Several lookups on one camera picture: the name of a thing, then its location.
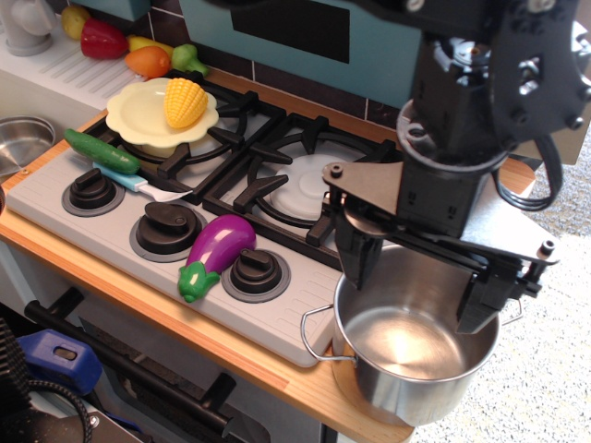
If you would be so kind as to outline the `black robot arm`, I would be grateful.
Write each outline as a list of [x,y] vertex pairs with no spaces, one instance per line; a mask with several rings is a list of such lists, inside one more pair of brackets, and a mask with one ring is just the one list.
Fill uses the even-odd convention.
[[549,239],[519,246],[501,225],[550,207],[561,191],[553,134],[577,129],[590,101],[589,53],[574,1],[365,1],[379,18],[420,30],[399,163],[334,162],[322,178],[345,278],[376,277],[384,241],[472,277],[457,329],[473,334],[509,299],[536,295]]

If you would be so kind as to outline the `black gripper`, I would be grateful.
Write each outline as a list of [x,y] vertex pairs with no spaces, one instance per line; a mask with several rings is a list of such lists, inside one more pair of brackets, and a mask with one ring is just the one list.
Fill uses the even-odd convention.
[[322,179],[345,278],[361,290],[385,242],[472,271],[456,311],[459,334],[476,334],[508,300],[522,315],[517,276],[556,264],[557,239],[525,211],[547,208],[558,193],[527,199],[501,182],[513,138],[497,145],[491,128],[468,115],[466,134],[446,138],[408,102],[397,121],[399,162],[334,162]]

